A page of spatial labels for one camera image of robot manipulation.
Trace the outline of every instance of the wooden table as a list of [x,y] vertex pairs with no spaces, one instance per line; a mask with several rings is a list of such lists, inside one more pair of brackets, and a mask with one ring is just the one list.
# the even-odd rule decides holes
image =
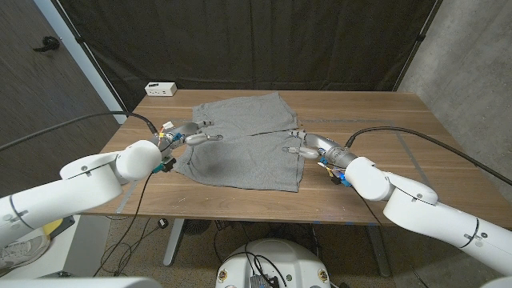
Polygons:
[[[179,90],[175,96],[145,97],[135,113],[148,117],[157,128],[170,119],[176,126],[192,119],[192,106],[237,96],[264,95],[262,90]],[[309,133],[344,144],[353,132],[371,126],[411,128],[461,149],[416,94],[394,92],[279,91],[298,114],[298,124]],[[129,118],[102,152],[123,150],[147,139],[147,126]],[[179,156],[185,147],[173,152]],[[466,160],[426,140],[393,131],[358,136],[351,150],[377,163],[378,168],[427,182],[441,202],[494,224],[512,227],[507,200]],[[138,185],[122,210],[135,212],[142,185]],[[115,214],[123,196],[89,210],[87,214]],[[369,202],[384,225],[384,202]],[[269,222],[375,223],[356,193],[330,181],[325,169],[306,160],[297,193],[243,190],[205,186],[175,173],[158,173],[150,180],[139,211],[143,216],[251,220]]]

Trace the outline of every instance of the table leg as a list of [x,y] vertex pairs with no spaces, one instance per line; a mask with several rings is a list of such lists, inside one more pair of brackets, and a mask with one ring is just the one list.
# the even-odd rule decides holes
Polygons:
[[377,259],[378,272],[383,277],[391,276],[390,264],[387,261],[386,250],[384,249],[384,242],[382,241],[381,231],[378,226],[367,226],[366,231],[370,236],[370,242],[374,248],[374,255]]
[[169,242],[167,243],[166,255],[163,258],[163,265],[173,265],[176,253],[178,252],[179,243],[182,240],[183,224],[185,219],[176,218],[173,223],[173,228],[170,231]]

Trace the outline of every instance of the black curtain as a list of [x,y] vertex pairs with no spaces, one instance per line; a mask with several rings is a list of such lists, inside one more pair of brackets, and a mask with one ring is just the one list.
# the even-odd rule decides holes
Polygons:
[[129,110],[181,89],[392,90],[435,0],[60,0]]

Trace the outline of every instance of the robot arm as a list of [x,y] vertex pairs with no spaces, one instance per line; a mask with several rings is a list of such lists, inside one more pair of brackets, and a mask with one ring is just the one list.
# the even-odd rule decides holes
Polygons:
[[123,151],[69,163],[60,171],[62,180],[0,198],[0,247],[47,223],[109,202],[122,193],[122,185],[141,180],[168,162],[172,149],[178,146],[222,139],[221,135],[197,134],[201,127],[212,124],[162,128],[150,141],[140,140]]
[[[345,169],[345,179],[365,199],[387,201],[384,215],[398,226],[456,246],[480,262],[505,275],[512,275],[512,232],[438,201],[428,186],[390,172],[380,171],[375,163],[357,157],[339,144],[301,131],[292,136],[317,148],[317,157]],[[287,148],[301,154],[302,149]]]

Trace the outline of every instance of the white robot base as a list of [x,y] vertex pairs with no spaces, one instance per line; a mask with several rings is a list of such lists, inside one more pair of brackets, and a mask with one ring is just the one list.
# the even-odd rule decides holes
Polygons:
[[244,251],[264,256],[272,261],[281,275],[267,260],[258,258],[264,275],[268,278],[276,277],[279,287],[330,287],[326,266],[315,254],[295,242],[276,238],[252,241],[236,249],[218,269],[215,287],[270,287],[265,279],[258,276],[260,273],[254,266],[254,256],[245,254]]

